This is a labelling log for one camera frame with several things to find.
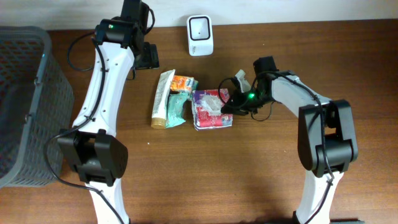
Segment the red purple tissue pack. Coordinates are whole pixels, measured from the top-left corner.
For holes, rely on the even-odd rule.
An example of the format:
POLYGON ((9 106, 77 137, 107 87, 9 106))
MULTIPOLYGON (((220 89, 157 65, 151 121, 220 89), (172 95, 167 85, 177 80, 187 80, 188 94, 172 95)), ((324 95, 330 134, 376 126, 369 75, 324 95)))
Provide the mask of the red purple tissue pack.
POLYGON ((229 100, 228 90, 194 90, 192 92, 193 123, 196 130, 227 128, 233 125, 233 115, 223 114, 224 101, 229 100))

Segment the orange tissue pack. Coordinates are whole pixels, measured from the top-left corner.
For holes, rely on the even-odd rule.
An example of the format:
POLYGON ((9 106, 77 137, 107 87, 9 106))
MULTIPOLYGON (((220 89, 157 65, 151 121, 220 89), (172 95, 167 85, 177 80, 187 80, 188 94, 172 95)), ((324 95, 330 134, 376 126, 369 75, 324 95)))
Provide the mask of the orange tissue pack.
POLYGON ((175 75, 172 79, 170 90, 190 93, 193 90, 194 82, 195 79, 193 77, 175 75))

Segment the white tube gold cap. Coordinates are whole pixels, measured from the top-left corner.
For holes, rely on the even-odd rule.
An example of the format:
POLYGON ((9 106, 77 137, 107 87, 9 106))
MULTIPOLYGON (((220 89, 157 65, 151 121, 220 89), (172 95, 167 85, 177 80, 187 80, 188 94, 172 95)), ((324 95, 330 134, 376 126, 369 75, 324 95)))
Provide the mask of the white tube gold cap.
POLYGON ((169 70, 160 74, 152 110, 152 128, 165 129, 167 120, 167 103, 174 75, 175 70, 169 70))

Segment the teal wet wipes pack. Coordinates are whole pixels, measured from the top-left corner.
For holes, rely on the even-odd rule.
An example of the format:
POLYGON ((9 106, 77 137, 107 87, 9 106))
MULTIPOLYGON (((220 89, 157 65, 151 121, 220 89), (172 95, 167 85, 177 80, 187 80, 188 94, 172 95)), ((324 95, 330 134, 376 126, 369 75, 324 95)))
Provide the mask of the teal wet wipes pack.
POLYGON ((187 93, 171 94, 167 105, 166 128, 173 128, 185 122, 185 102, 188 100, 187 93))

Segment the green white tissue pack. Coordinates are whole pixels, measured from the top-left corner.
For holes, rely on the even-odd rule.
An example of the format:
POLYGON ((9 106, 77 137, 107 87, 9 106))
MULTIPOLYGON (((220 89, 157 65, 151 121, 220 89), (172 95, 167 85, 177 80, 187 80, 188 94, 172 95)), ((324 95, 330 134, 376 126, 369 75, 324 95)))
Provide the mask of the green white tissue pack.
POLYGON ((197 90, 197 88, 198 88, 198 81, 197 81, 197 80, 194 80, 194 81, 193 81, 192 89, 191 89, 191 91, 188 93, 188 98, 187 98, 187 100, 189 100, 189 101, 192 101, 192 100, 193 100, 193 92, 194 92, 195 90, 197 90))

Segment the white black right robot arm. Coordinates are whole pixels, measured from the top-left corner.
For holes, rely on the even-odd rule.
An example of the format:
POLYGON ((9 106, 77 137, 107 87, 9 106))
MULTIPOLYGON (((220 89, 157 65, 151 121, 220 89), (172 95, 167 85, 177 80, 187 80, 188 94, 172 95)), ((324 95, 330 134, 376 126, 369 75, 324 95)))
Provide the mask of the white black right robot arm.
POLYGON ((330 223, 337 185, 358 158, 351 105, 320 95, 291 70, 279 70, 271 56, 257 59, 253 67, 252 83, 244 75, 229 78, 236 89, 221 112, 254 116, 265 104, 280 103, 297 117, 297 150, 305 183, 292 223, 330 223))

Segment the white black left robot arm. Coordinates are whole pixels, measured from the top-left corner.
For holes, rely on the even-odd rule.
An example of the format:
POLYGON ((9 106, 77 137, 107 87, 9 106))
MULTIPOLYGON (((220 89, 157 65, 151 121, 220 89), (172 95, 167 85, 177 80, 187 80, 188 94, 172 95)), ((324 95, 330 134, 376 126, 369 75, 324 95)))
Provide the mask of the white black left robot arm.
POLYGON ((127 147, 116 139, 116 120, 129 73, 159 67, 157 48, 144 40, 152 30, 153 10, 140 0, 125 0, 120 16, 103 19, 91 35, 95 65, 83 106, 72 128, 57 143, 78 188, 90 191, 98 223, 129 223, 121 178, 127 147))

